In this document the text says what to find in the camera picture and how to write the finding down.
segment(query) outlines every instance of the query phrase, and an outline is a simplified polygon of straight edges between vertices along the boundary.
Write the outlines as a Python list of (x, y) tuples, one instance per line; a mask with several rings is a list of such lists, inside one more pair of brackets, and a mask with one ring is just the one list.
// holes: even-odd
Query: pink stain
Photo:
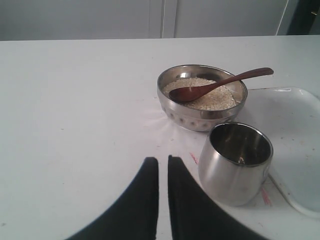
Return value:
[(196, 158), (196, 156), (192, 153), (192, 152), (189, 152), (190, 153), (190, 156), (192, 157), (193, 161), (195, 162), (195, 164), (198, 164), (198, 159)]
[(271, 201), (270, 201), (270, 199), (269, 199), (268, 193), (267, 193), (267, 191), (266, 191), (263, 187), (261, 188), (261, 195), (262, 195), (264, 204), (265, 204), (265, 205), (272, 206), (272, 203), (271, 203)]

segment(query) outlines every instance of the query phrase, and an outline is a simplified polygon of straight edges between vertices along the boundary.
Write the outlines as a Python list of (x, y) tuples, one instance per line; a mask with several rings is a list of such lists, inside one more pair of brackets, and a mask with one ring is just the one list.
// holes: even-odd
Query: metal bowl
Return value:
[(179, 79), (202, 78), (218, 82), (232, 76), (231, 73), (212, 66), (191, 64), (171, 67), (161, 73), (157, 81), (157, 94), (161, 107), (172, 121), (192, 131), (207, 132), (215, 125), (233, 121), (243, 108), (248, 96), (247, 87), (242, 81), (225, 85), (237, 104), (224, 110), (190, 108), (172, 101), (163, 93), (166, 85)]

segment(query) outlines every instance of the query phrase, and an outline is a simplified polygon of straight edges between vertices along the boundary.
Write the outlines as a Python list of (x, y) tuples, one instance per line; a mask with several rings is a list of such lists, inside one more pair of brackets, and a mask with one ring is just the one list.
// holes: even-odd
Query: table surface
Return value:
[[(320, 36), (0, 42), (0, 239), (61, 240), (126, 189), (145, 157), (159, 160), (157, 239), (171, 239), (168, 155), (194, 178), (206, 134), (166, 118), (156, 81), (203, 64), (233, 74), (271, 67), (249, 89), (296, 86), (319, 98)], [(270, 239), (317, 239), (320, 221), (287, 204), (268, 179), (244, 207), (221, 205)]]

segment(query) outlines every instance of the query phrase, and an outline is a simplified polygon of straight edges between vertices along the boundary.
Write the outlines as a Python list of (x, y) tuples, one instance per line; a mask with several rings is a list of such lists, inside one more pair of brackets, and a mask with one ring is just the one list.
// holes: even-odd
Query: spoon handle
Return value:
[(272, 75), (272, 74), (274, 74), (274, 71), (269, 67), (262, 67), (262, 68), (253, 69), (250, 71), (243, 72), (239, 75), (232, 76), (228, 79), (218, 81), (218, 82), (214, 83), (213, 89), (218, 88), (218, 87), (225, 85), (225, 84), (235, 82), (235, 81), (240, 81), (243, 79), (251, 79), (251, 78), (255, 78), (255, 77)]

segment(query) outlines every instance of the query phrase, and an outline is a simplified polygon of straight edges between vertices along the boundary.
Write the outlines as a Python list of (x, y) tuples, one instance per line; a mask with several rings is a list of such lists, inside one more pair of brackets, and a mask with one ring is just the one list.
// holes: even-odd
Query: dotted bowl pattern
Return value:
[(192, 131), (197, 132), (208, 132), (210, 131), (215, 125), (231, 122), (235, 119), (235, 115), (228, 118), (220, 118), (220, 119), (195, 119), (192, 117), (188, 117), (185, 115), (178, 114), (172, 111), (169, 108), (165, 108), (163, 105), (161, 106), (162, 110), (168, 116), (169, 119), (174, 121), (179, 126), (189, 129)]

